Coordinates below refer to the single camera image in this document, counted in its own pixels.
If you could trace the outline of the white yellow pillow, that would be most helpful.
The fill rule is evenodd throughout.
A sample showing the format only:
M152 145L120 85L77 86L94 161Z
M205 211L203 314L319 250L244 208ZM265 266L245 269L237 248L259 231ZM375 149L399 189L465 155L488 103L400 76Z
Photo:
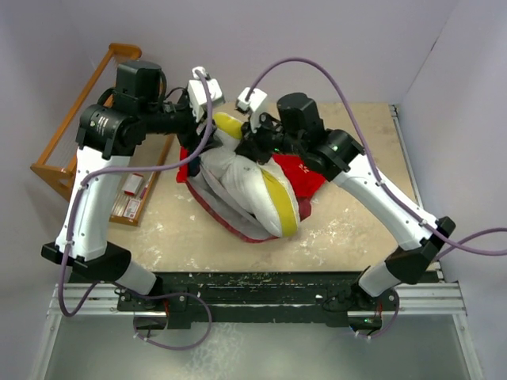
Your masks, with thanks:
M295 235L299 204L280 165L272 158L260 165L235 152L242 121L225 112L217 112L213 121L213 147L200 155L196 183L214 218L245 241Z

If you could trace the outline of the red printed pillowcase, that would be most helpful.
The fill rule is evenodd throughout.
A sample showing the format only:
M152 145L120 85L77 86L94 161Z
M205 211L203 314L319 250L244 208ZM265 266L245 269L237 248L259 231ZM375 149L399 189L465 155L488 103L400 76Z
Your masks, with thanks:
M289 179L292 185L296 199L299 204L300 223L311 216L311 199L316 192L324 185L323 176L309 170L300 158L295 156L283 156L276 154L272 158L277 164L280 165L284 174ZM195 198L199 205L214 219L214 216L209 211L209 207L204 204L204 196L200 194L200 186L196 183L196 177L200 172L200 157L196 158L193 162L184 165L177 171L176 182L185 184L191 195ZM234 234L229 228L225 227L222 223L216 220L227 231L231 232L234 236L241 239Z

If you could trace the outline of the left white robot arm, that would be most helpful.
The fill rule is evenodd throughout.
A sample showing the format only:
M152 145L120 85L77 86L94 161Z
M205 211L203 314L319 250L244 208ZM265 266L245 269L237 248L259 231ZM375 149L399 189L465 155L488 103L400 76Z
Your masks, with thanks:
M145 310L162 304L162 279L137 264L129 250L107 240L109 218L121 177L148 135L178 135L189 151L175 168L191 162L212 133L212 109L224 101L218 81L202 66L176 103L166 101L162 68L143 60L118 65L116 81L80 118L76 178L63 227L43 245L46 260L92 280L116 283L135 293Z

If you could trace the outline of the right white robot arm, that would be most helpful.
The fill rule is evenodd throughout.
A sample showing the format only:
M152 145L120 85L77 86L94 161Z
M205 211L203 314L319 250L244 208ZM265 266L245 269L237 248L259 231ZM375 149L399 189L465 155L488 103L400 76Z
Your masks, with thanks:
M398 247L384 261L366 268L352 287L353 303L370 310L380 295L400 283L416 284L456 228L408 198L382 173L374 173L365 149L346 131L327 129L316 102L290 93L269 114L268 96L245 88L235 102L248 120L236 151L265 164L274 154L299 157L311 171L346 190L391 233Z

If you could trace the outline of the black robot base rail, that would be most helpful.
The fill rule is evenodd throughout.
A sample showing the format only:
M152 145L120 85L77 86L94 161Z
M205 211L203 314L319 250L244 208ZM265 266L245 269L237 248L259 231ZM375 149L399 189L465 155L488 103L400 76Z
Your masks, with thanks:
M402 287L378 298L359 293L356 272L162 272L169 300L147 301L111 286L113 310L139 327L189 329L194 323L322 324L377 331L401 309Z

